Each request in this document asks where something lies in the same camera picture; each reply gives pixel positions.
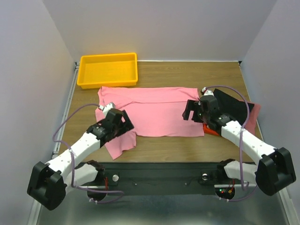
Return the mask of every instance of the yellow plastic bin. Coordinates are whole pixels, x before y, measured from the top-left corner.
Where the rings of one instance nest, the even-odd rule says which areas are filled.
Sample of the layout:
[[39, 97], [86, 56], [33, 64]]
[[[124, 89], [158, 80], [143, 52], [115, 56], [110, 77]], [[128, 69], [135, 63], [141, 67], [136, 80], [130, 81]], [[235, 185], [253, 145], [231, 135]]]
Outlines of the yellow plastic bin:
[[84, 55], [80, 59], [77, 85], [83, 89], [135, 86], [136, 83], [136, 53]]

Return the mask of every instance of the orange piece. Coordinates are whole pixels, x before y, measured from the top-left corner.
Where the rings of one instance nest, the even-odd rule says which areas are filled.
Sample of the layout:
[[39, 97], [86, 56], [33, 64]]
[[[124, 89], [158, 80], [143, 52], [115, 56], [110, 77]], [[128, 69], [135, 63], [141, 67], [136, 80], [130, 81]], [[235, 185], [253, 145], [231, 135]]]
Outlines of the orange piece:
[[216, 131], [207, 128], [207, 124], [203, 124], [203, 131], [204, 131], [206, 134], [220, 136]]

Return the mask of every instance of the red wire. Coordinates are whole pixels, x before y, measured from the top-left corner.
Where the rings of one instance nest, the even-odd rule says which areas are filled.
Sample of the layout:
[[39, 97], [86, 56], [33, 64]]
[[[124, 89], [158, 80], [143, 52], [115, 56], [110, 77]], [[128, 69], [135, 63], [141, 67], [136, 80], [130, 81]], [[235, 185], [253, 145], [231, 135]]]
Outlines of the red wire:
[[105, 177], [104, 181], [105, 181], [105, 191], [107, 191], [108, 190], [108, 178]]
[[230, 186], [231, 186], [231, 181], [229, 182], [229, 186], [228, 186], [228, 188], [227, 188], [227, 189], [229, 189], [229, 188], [230, 188]]
[[233, 179], [233, 186], [232, 186], [232, 188], [231, 188], [231, 191], [233, 191], [234, 185], [235, 185], [235, 183], [234, 183], [234, 179]]

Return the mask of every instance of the screw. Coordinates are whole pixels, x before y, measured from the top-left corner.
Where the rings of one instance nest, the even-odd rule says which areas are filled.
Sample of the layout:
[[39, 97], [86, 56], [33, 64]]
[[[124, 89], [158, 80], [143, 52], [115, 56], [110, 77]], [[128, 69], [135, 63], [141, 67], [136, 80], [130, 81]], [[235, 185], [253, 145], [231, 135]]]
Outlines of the screw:
[[118, 180], [119, 180], [119, 176], [118, 175], [113, 175], [112, 176], [112, 180], [114, 181], [114, 182], [117, 182]]
[[202, 180], [207, 181], [208, 175], [206, 173], [202, 174]]

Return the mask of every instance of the black mounting bracket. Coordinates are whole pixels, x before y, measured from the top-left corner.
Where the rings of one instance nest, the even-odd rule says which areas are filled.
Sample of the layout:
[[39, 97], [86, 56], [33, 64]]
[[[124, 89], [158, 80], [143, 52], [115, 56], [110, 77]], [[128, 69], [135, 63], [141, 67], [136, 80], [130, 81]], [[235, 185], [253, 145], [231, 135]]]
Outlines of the black mounting bracket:
[[192, 121], [196, 123], [203, 123], [201, 117], [199, 116], [200, 113], [199, 110], [200, 110], [199, 101], [188, 100], [186, 109], [184, 110], [182, 117], [184, 120], [188, 120], [191, 111], [193, 111], [194, 113], [193, 113]]
[[66, 184], [60, 171], [53, 171], [48, 164], [38, 162], [32, 169], [27, 194], [48, 210], [53, 210], [66, 196]]
[[255, 172], [258, 187], [270, 196], [296, 181], [290, 152], [285, 148], [274, 150], [268, 156], [262, 155]]

